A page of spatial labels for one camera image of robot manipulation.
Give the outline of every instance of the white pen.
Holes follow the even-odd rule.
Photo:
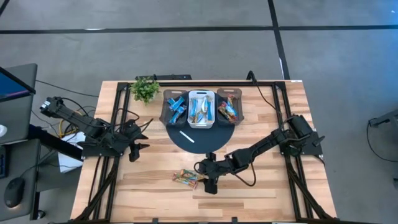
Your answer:
[[[195,141],[194,141],[192,138],[190,138],[189,136],[187,136],[185,133],[183,133],[182,131],[180,131],[180,133],[181,133],[184,137],[186,137],[190,142],[195,143]]]

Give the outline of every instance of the white paper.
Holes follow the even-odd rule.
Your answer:
[[[74,136],[75,134],[70,134],[68,136],[65,136],[62,138],[63,141],[68,141],[71,145],[74,145],[78,147],[79,149],[82,149],[82,147],[78,146],[77,143],[84,141],[86,139],[86,136],[83,132],[79,132]],[[76,167],[81,167],[83,165],[82,161],[73,159],[69,156],[66,156],[60,152],[58,152],[58,161],[60,163],[60,172],[61,173],[66,173],[69,172],[73,169],[76,169]]]

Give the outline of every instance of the computer mouse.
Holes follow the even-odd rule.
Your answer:
[[[4,192],[4,203],[9,208],[19,205],[24,195],[25,180],[22,177],[12,179]]]

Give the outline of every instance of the black semicircle mat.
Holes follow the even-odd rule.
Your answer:
[[[217,101],[220,100],[220,95],[216,94]],[[220,125],[218,124],[217,116],[221,116],[215,107],[216,117],[213,126],[209,129],[191,128],[188,121],[182,127],[168,127],[166,126],[167,134],[170,139],[181,149],[196,154],[205,154],[207,152],[214,152],[223,147],[234,133],[235,125]],[[194,143],[183,136],[180,131],[194,140]]]

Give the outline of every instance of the keyboard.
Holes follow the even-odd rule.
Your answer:
[[[7,177],[7,149],[0,146],[0,179]]]

